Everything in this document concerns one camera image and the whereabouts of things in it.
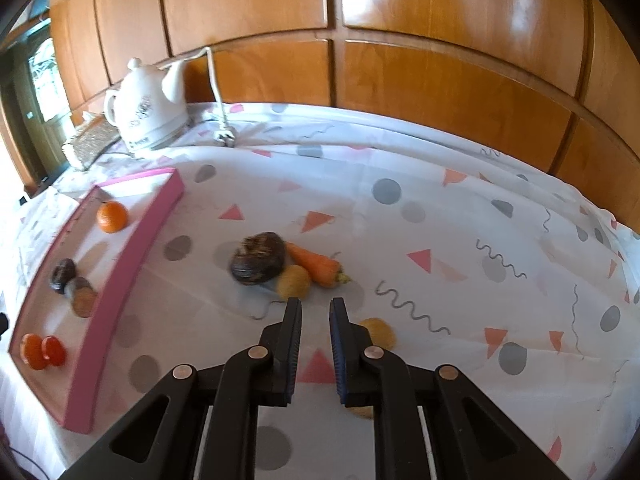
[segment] metal screw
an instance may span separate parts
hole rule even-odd
[[[267,357],[269,351],[264,346],[252,346],[249,348],[249,357],[251,359],[262,359]]]
[[[454,381],[458,378],[459,372],[455,366],[445,365],[443,366],[438,373],[440,377],[442,377],[446,381]]]
[[[380,359],[384,354],[385,351],[379,346],[367,346],[364,349],[364,355],[369,359]]]
[[[191,377],[191,374],[193,374],[193,370],[189,365],[177,365],[174,368],[174,377],[176,379],[187,379]]]

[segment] cherry tomato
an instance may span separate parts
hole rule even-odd
[[[62,366],[66,361],[66,350],[60,339],[54,335],[42,340],[42,354],[47,362],[53,366]]]
[[[20,343],[20,357],[32,370],[44,370],[47,361],[42,354],[42,338],[36,334],[26,334]]]

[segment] white teapot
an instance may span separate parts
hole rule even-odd
[[[129,151],[144,156],[177,137],[189,120],[182,78],[184,60],[168,72],[132,58],[120,90],[107,90],[104,115],[116,126]]]

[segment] kettle lid knob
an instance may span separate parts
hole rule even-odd
[[[142,61],[140,61],[139,57],[132,57],[131,59],[129,59],[129,62],[127,63],[127,68],[129,70],[135,70],[141,65],[142,65]]]

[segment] floral print on kettle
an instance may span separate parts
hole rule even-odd
[[[135,111],[136,118],[129,121],[129,126],[140,126],[140,121],[148,118],[152,109],[151,97],[143,95]]]

